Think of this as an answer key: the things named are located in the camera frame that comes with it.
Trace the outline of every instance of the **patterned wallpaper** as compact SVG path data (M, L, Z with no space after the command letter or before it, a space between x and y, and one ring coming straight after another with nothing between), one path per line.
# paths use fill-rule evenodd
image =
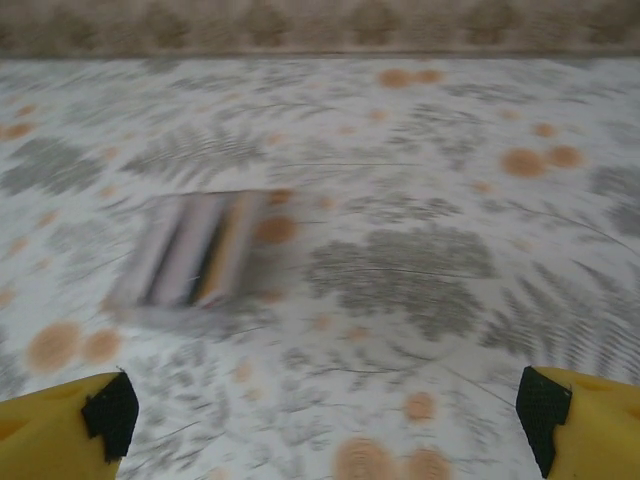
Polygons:
M0 52L637 53L636 0L4 0Z

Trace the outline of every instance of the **black tape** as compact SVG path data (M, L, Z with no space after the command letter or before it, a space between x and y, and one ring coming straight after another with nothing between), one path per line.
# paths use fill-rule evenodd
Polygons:
M126 373L121 372L94 397L88 397L82 416L90 438L102 436L105 462L127 455L138 419L138 398Z
M556 456L553 430L567 421L571 395L571 390L549 380L533 367L524 369L516 412L544 478L549 476Z

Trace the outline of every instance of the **orange spot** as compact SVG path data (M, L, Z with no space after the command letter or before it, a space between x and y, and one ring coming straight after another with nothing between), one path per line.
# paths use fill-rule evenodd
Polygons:
M356 437L340 444L336 449L333 479L361 478L394 480L398 477L393 457L386 448L369 438Z
M320 198L319 204L320 208L323 210L331 210L336 206L336 202L331 197L327 196Z
M369 330L364 327L354 327L347 332L347 338L352 342L359 342L369 336Z
M384 122L389 117L389 112L384 110L371 110L369 118L372 122L380 123Z
M425 422L432 419L434 413L434 401L428 393L419 392L409 395L404 403L404 414L411 422Z
M548 123L539 123L533 127L533 132L539 137L555 137L558 134L558 131L553 125Z
M478 193L491 193L493 187L487 182L473 182L473 189Z
M102 157L106 160L106 161L110 161L113 160L114 158L116 158L118 156L118 149L116 147L109 147L107 148L104 153L102 154Z
M56 218L58 218L58 212L56 210L51 210L50 212L42 215L36 225L38 226L38 228L46 227L47 225L51 225L56 220Z
M405 465L406 480L451 480L449 461L435 450L416 450Z
M18 123L4 129L3 138L7 140L16 140L30 134L34 129L31 123Z
M98 195L100 195L102 198L111 198L116 194L117 190L118 189L116 187L110 185L100 190Z
M331 317L329 315L318 315L313 321L313 329L318 332L324 332L331 326Z
M552 148L548 153L549 163L560 168L576 168L585 163L580 150L567 145Z
M260 294L262 301L268 305L279 303L284 300L285 293L282 290L269 290Z
M514 148L502 157L502 169L515 177L539 177L547 171L540 155L527 148Z
M353 127L340 127L338 129L338 133L340 135L353 135L354 133L356 133L356 129Z
M82 346L84 361L99 365L113 359L122 346L122 336L115 328L105 328L87 338Z
M505 120L519 120L521 117L515 110L500 110L500 116Z
M49 268L51 266L51 263L52 263L51 258L49 257L43 258L38 263L36 263L36 270L44 270L46 268Z
M257 402L262 398L262 395L262 390L254 387L247 390L247 393L245 393L244 397L250 402Z
M531 250L533 250L533 245L531 244L531 242L523 240L521 238L512 240L511 244L518 250L522 250L523 252L530 252Z
M233 370L233 381L236 383L244 383L251 378L252 373L253 368L251 367L249 360L242 360Z
M10 257L17 255L22 250L27 248L27 245L29 245L29 239L27 237L16 238L9 247L8 255Z
M285 138L286 135L284 135L283 133L274 133L273 135L269 135L269 137L267 137L267 145L279 145L284 142Z
M13 288L5 287L0 290L0 310L7 308L16 298L16 291Z
M78 351L80 326L56 322L40 331L27 347L27 365L37 373L52 373L65 367Z
M280 215L268 218L258 225L255 236L264 243L280 244L292 240L297 230L298 226L293 220Z
M216 467L209 472L207 480L228 480L229 472L226 468Z
M22 107L20 110L18 110L16 112L16 117L24 117L25 115L29 115L33 112L35 112L36 110L36 106L31 104L31 105L26 105L24 107Z
M269 205L281 205L283 203L287 203L291 196L293 195L293 190L290 188L277 188L271 192L269 196Z
M422 70L416 72L415 81L424 84L440 83L444 80L444 77L444 72L440 70Z
M378 83L386 88L406 88L413 82L413 75L400 68L391 68L378 74Z

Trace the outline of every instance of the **floor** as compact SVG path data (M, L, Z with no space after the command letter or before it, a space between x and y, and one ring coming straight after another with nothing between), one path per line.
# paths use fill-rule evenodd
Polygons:
M5 61L0 125L0 397L125 369L119 479L533 480L523 367L640 383L639 60ZM265 186L231 321L109 314L149 197Z

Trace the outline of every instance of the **yellow object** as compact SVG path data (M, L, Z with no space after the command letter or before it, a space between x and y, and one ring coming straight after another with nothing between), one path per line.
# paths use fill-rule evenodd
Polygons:
M96 434L90 438L83 408L89 398L106 391L105 387L120 375L125 374L95 375L0 403L0 478L115 479L120 460L107 462L105 437ZM121 402L122 397L114 397L115 403ZM135 424L138 407L132 390L127 401L129 413L134 403ZM114 425L121 423L125 422L116 420Z
M555 457L548 478L640 479L640 387L559 368L535 367L534 370L566 389L565 396L570 397L564 425L555 425L553 429ZM536 410L544 415L553 407L541 400L539 397ZM531 438L529 440L535 452L535 445Z

